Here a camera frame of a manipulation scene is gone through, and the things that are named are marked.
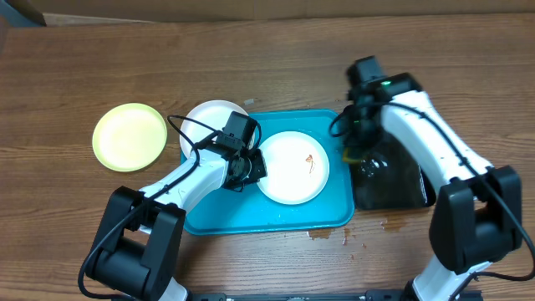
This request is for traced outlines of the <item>white plate with red stain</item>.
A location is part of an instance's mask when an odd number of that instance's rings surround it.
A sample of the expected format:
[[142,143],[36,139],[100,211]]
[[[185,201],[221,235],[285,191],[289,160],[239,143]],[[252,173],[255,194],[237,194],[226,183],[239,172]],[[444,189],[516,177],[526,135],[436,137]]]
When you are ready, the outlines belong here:
[[[231,118],[232,112],[246,116],[246,122],[251,123],[252,119],[248,113],[239,105],[226,100],[209,100],[201,103],[192,109],[187,118],[196,120],[214,130],[223,130]],[[192,143],[197,143],[211,134],[211,130],[203,125],[199,125],[191,120],[183,120],[180,130]]]

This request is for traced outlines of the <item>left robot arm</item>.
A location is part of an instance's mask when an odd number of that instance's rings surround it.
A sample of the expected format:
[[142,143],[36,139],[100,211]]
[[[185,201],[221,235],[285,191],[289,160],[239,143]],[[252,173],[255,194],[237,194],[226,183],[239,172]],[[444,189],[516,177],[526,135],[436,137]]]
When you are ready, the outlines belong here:
[[206,195],[242,190],[265,177],[262,152],[211,144],[155,184],[121,186],[108,201],[93,245],[79,270],[79,291],[109,300],[188,300],[174,278],[184,222]]

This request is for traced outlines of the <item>yellow round plate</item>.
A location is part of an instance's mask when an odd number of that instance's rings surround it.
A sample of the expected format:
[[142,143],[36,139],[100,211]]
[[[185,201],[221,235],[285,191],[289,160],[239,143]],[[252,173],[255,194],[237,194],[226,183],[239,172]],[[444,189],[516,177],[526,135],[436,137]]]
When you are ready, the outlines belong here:
[[114,107],[94,128],[93,152],[103,166],[118,172],[138,171],[152,164],[166,146],[161,114],[141,103]]

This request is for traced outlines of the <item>green yellow sponge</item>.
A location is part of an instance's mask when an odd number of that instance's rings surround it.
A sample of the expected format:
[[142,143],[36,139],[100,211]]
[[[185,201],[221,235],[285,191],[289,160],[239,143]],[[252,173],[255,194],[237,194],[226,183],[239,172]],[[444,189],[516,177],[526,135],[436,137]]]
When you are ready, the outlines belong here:
[[363,155],[354,148],[345,148],[342,154],[342,161],[348,164],[357,164],[362,161]]

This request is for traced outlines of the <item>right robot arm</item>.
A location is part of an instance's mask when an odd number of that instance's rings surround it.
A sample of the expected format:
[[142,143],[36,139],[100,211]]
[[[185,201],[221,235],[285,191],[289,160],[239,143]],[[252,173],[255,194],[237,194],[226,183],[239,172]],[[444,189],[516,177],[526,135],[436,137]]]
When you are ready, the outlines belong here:
[[433,257],[410,280],[402,300],[458,300],[467,284],[527,242],[522,183],[510,167],[496,168],[441,118],[408,73],[348,73],[350,105],[344,136],[357,150],[394,136],[423,171],[436,196],[429,239]]

